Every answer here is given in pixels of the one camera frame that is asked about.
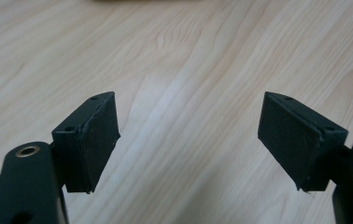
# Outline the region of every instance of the light wood surface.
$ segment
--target light wood surface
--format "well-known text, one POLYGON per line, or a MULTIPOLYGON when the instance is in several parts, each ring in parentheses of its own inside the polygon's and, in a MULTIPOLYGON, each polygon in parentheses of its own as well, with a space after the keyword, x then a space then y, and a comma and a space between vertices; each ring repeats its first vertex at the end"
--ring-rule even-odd
POLYGON ((257 129, 274 91, 351 147, 353 0, 0 0, 0 169, 104 91, 121 139, 71 223, 334 223, 334 184, 297 191, 257 129))

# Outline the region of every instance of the wood grain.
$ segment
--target wood grain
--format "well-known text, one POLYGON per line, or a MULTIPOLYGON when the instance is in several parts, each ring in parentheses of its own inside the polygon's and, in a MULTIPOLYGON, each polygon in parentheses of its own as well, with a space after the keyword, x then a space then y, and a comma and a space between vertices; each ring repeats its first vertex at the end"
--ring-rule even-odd
POLYGON ((71 223, 334 223, 257 139, 265 91, 350 130, 353 0, 0 0, 0 168, 88 97, 121 139, 71 223))

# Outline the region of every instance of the screw hole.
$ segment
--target screw hole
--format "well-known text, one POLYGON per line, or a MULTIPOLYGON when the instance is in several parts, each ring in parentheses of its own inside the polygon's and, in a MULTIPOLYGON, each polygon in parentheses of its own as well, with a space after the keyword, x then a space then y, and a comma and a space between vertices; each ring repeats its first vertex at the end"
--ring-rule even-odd
POLYGON ((67 132, 72 132, 72 131, 74 131, 75 130, 75 127, 66 127, 65 128, 65 130, 67 131, 67 132))
POLYGON ((33 217, 34 217, 34 215, 32 213, 19 212, 18 214, 16 214, 11 219, 10 224, 25 224, 25 223, 29 223, 32 220, 33 217))
POLYGON ((334 128, 331 127, 331 126, 325 126, 325 130, 328 130, 328 131, 334 131, 334 128))
POLYGON ((39 147, 37 146, 29 146, 29 147, 25 147, 20 149, 17 153, 16 156, 23 158, 23 157, 29 157, 32 156, 34 154, 36 154, 36 152, 39 151, 39 147))

